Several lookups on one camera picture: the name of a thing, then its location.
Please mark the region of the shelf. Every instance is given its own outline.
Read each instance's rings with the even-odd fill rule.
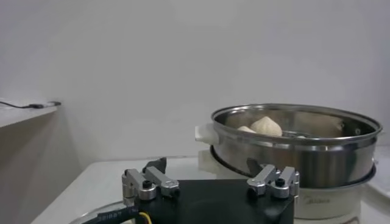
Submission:
[[[18,109],[9,107],[0,107],[0,128],[21,121],[39,117],[45,114],[53,113],[57,107],[46,107],[42,109]]]

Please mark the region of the screw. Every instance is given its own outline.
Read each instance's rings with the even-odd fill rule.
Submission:
[[[149,188],[152,187],[152,185],[153,185],[153,183],[151,181],[149,181],[149,180],[145,180],[145,181],[142,182],[142,188],[143,189],[149,189]]]
[[[278,178],[277,180],[275,180],[275,185],[277,187],[283,187],[285,185],[284,179]]]

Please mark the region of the white wall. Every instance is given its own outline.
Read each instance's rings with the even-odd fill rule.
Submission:
[[[387,0],[3,0],[0,96],[61,100],[54,119],[82,168],[195,155],[194,126],[241,103],[338,107],[390,126],[389,10]]]

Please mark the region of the pot handle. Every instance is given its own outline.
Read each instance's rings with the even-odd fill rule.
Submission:
[[[218,145],[219,137],[215,132],[213,124],[207,123],[195,127],[195,141],[209,145]]]

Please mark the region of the black cable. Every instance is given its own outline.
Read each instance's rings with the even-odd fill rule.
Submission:
[[[61,103],[57,102],[57,101],[52,101],[52,102],[48,102],[48,103],[32,103],[32,104],[28,104],[26,106],[16,106],[14,104],[3,102],[3,101],[0,101],[0,104],[4,104],[4,105],[10,106],[10,107],[19,108],[19,109],[27,109],[27,108],[42,109],[42,108],[46,108],[46,107],[54,107],[54,106],[61,105]]]
[[[11,103],[6,103],[6,102],[3,102],[3,101],[0,101],[0,103],[4,104],[4,105],[7,105],[7,106],[10,106],[10,107],[20,108],[20,109],[31,108],[30,105],[19,107],[19,106],[12,105]]]
[[[98,213],[97,217],[88,220],[83,224],[117,224],[139,216],[138,208],[131,206],[122,209],[115,209],[109,212]]]

